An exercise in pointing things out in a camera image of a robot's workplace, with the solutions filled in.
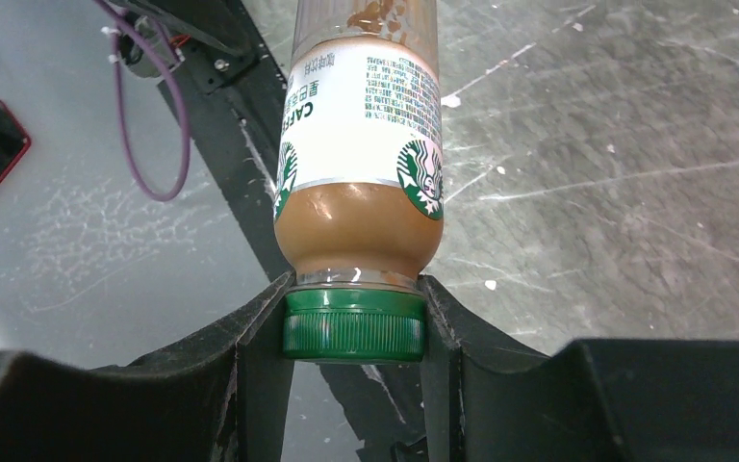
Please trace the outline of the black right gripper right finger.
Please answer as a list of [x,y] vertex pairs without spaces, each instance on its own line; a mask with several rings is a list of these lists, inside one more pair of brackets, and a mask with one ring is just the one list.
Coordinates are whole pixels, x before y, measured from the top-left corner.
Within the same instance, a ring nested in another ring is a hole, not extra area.
[[739,341],[577,339],[545,355],[437,279],[420,364],[432,461],[739,461]]

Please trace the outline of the green cap brown bottle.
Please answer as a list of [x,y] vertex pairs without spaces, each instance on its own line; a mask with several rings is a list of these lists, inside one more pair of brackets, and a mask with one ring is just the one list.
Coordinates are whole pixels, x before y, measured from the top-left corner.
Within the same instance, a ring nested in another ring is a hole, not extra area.
[[442,147],[436,3],[299,2],[273,203],[288,357],[422,358]]

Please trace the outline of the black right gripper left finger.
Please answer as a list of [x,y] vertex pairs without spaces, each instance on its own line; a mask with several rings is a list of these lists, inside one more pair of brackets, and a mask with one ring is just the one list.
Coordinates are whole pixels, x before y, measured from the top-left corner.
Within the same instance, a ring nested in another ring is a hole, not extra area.
[[285,273],[241,308],[126,366],[0,350],[0,461],[277,461],[293,363]]

